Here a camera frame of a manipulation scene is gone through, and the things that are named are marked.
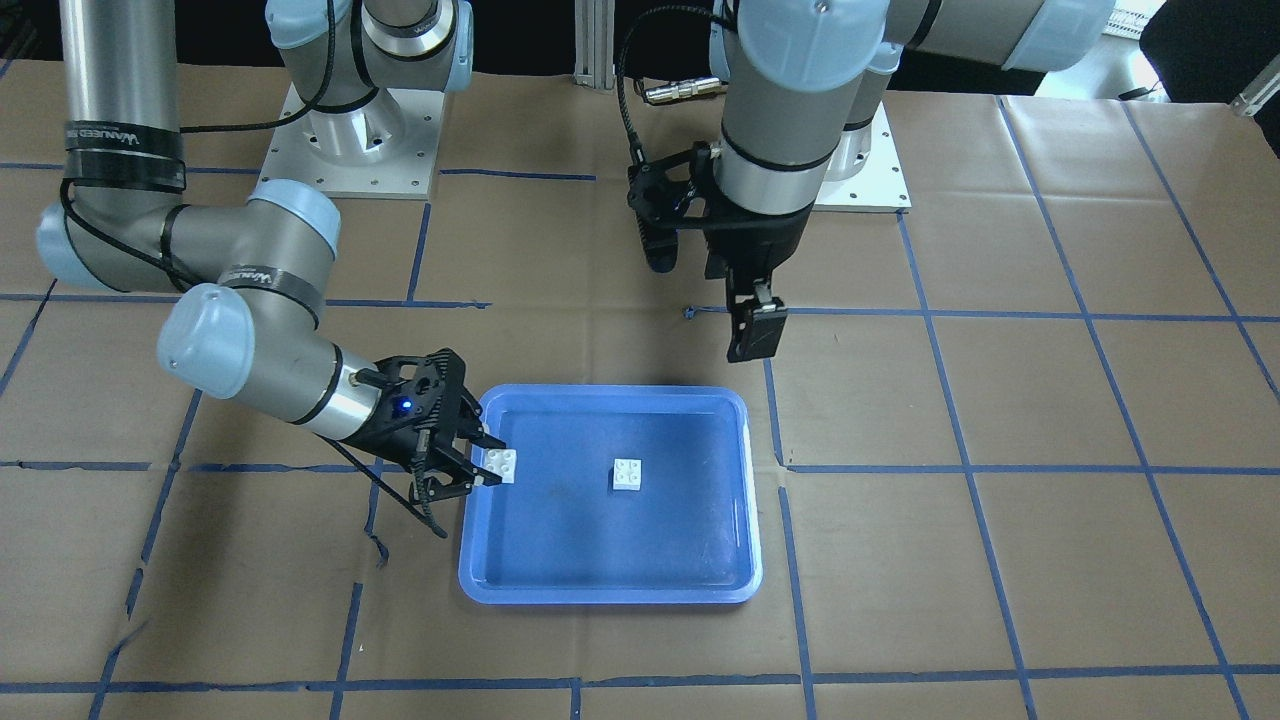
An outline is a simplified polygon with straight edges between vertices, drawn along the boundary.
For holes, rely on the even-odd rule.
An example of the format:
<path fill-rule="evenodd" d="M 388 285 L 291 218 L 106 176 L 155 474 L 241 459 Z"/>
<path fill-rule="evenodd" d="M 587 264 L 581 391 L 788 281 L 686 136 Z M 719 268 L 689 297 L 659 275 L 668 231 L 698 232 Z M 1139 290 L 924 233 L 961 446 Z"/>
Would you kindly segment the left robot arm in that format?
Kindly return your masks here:
<path fill-rule="evenodd" d="M 772 357 L 771 281 L 796 251 L 836 156 L 874 115 L 896 47 L 1056 72 L 1097 42 L 1111 1 L 727 1 L 718 152 L 698 160 L 707 274 L 724 281 L 731 363 Z"/>

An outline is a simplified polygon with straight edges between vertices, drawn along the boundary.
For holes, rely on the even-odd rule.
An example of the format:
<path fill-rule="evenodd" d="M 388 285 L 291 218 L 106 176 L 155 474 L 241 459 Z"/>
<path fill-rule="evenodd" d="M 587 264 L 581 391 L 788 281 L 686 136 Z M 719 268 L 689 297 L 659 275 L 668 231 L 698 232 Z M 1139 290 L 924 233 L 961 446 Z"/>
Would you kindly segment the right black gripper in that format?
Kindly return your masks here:
<path fill-rule="evenodd" d="M 465 388 L 465 360 L 452 348 L 425 356 L 392 356 L 355 373 L 355 386 L 378 392 L 369 419 L 346 445 L 401 465 L 412 475 L 413 506 L 497 486 L 500 473 L 477 466 L 454 446 L 504 450 L 480 420 L 480 406 Z"/>

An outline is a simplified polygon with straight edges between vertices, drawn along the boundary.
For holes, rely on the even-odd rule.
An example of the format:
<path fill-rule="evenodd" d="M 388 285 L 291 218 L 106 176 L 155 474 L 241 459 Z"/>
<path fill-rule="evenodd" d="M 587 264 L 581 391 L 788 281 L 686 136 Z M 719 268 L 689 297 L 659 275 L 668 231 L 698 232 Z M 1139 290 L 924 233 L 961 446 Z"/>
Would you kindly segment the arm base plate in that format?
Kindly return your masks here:
<path fill-rule="evenodd" d="M 274 131 L 261 182 L 291 179 L 330 199 L 428 201 L 449 97 L 381 88 L 346 113 L 317 110 Z"/>
<path fill-rule="evenodd" d="M 841 138 L 814 210 L 886 214 L 911 208 L 893 132 L 884 106 L 879 105 L 870 124 Z"/>

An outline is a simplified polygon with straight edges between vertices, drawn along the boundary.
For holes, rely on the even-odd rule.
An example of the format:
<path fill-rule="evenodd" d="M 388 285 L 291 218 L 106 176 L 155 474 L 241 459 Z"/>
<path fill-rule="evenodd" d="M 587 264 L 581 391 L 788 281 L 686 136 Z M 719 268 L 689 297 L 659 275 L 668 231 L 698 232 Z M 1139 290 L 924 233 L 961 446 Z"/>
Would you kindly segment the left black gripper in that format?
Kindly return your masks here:
<path fill-rule="evenodd" d="M 788 306 L 782 299 L 762 301 L 751 296 L 755 283 L 769 284 L 774 269 L 797 251 L 814 204 L 768 215 L 749 211 L 723 195 L 708 195 L 705 200 L 704 218 L 710 222 L 703 231 L 708 266 L 717 269 L 709 277 L 724 279 L 726 307 L 733 323 L 726 359 L 728 363 L 771 359 L 778 351 Z"/>

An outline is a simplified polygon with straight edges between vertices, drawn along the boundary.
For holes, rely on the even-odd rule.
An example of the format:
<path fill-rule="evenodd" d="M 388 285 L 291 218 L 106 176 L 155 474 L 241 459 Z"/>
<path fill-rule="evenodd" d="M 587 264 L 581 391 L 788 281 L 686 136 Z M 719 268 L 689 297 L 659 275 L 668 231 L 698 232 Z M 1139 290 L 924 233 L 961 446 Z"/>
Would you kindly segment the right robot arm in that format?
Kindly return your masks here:
<path fill-rule="evenodd" d="M 297 179 L 261 182 L 237 206 L 188 205 L 170 1 L 64 1 L 69 118 L 58 200 L 35 233 L 60 282 L 174 292 L 156 357 L 215 398 L 364 451 L 412 478 L 407 509 L 497 486 L 515 454 L 486 432 L 443 348 L 369 361 L 319 333 L 340 213 Z"/>

